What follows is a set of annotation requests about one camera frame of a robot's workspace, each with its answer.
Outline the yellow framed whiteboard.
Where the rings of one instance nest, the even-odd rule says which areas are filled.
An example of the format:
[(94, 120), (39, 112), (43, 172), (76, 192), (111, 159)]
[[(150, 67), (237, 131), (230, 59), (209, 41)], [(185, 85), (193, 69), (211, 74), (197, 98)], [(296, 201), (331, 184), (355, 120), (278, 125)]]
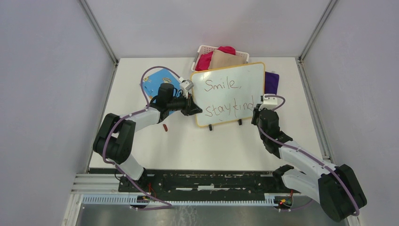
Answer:
[(265, 64), (255, 62), (191, 74), (199, 127), (252, 117), (253, 108), (264, 94)]

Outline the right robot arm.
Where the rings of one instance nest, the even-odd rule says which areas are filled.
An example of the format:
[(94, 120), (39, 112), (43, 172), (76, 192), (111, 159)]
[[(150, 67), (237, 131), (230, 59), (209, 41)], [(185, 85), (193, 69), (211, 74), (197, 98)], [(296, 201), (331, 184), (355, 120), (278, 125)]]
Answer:
[(257, 127), (265, 149), (288, 162), (273, 172), (275, 191), (289, 188), (308, 196), (335, 222), (360, 214), (367, 199), (350, 166), (337, 166), (303, 149), (280, 129), (278, 114), (263, 104), (253, 109), (251, 123)]

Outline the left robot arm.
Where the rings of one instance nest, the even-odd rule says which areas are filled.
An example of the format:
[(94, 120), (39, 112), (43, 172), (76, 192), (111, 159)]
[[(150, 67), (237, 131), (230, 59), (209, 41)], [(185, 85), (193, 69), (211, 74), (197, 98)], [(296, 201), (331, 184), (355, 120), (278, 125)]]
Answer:
[(190, 93), (194, 84), (183, 80), (179, 86), (177, 89), (171, 83), (162, 83), (157, 95), (140, 111), (124, 116), (107, 114), (94, 139), (93, 151), (101, 155), (105, 163), (115, 165), (130, 177), (129, 184), (137, 192), (147, 188), (148, 179), (142, 176), (144, 167), (131, 154), (135, 133), (163, 122), (170, 112), (180, 111), (185, 116), (202, 112)]

